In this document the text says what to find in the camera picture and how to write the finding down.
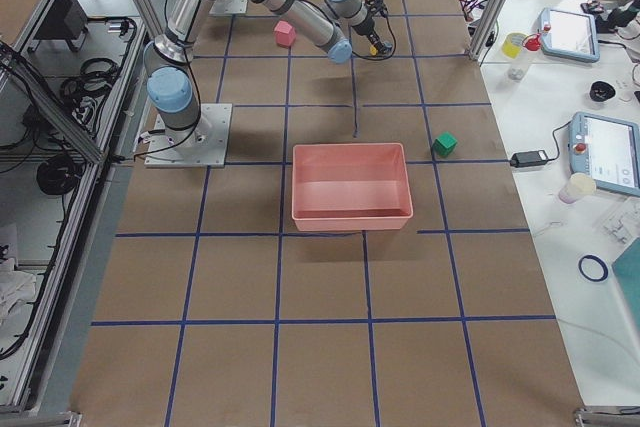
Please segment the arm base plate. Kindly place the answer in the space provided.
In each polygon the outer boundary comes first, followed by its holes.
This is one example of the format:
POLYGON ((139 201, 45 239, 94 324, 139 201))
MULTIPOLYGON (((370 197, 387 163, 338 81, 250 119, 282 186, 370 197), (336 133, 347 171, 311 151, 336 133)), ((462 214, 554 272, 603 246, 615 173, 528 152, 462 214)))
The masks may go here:
POLYGON ((159 114, 154 129, 162 133, 150 138, 149 168, 199 168, 225 166, 233 107, 228 103, 205 103, 194 132, 166 129, 159 114))
POLYGON ((215 0, 209 14, 211 16, 245 15, 248 0, 215 0))

